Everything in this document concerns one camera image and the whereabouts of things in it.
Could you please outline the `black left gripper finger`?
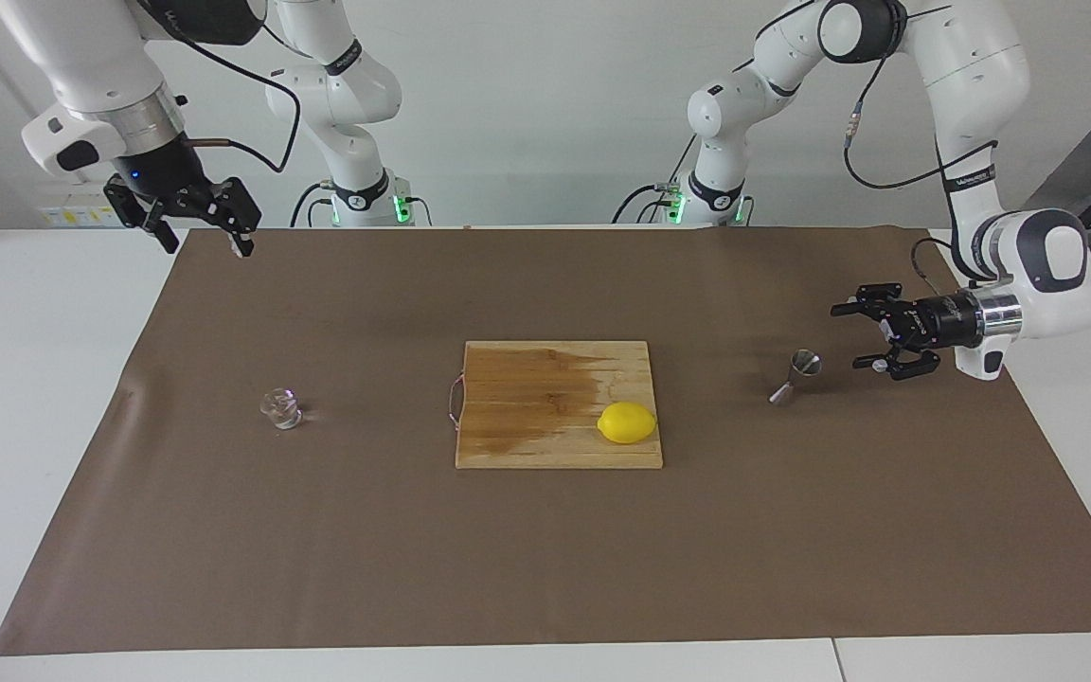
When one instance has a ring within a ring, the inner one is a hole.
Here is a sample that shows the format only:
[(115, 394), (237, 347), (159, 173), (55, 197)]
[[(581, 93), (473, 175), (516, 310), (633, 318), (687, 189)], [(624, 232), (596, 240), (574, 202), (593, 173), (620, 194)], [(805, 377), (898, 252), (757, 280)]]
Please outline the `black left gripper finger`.
[(932, 374), (940, 364), (940, 357), (933, 350), (915, 350), (894, 345), (882, 354), (860, 355), (853, 359), (853, 368), (870, 368), (876, 374), (891, 376), (896, 383)]
[(858, 286), (856, 294), (846, 302), (831, 306), (830, 316), (864, 315), (889, 330), (900, 330), (908, 301), (900, 283), (866, 284)]

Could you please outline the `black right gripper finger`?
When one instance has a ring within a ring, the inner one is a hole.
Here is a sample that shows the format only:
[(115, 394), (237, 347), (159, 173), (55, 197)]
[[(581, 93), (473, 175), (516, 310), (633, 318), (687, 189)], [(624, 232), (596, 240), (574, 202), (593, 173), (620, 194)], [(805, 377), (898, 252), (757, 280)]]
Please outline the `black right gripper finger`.
[(245, 259), (254, 254), (252, 234), (259, 228), (261, 211), (240, 178), (185, 186), (185, 207), (195, 219), (224, 230), (235, 255)]
[(120, 174), (113, 174), (104, 183), (103, 193), (117, 218), (125, 225), (125, 228), (140, 229), (144, 234), (149, 234), (163, 246), (166, 254), (176, 254), (179, 239), (173, 234), (173, 229), (170, 228), (169, 222), (165, 220), (165, 210), (160, 200), (146, 206), (137, 198), (137, 194), (129, 186), (125, 186), (124, 178)]

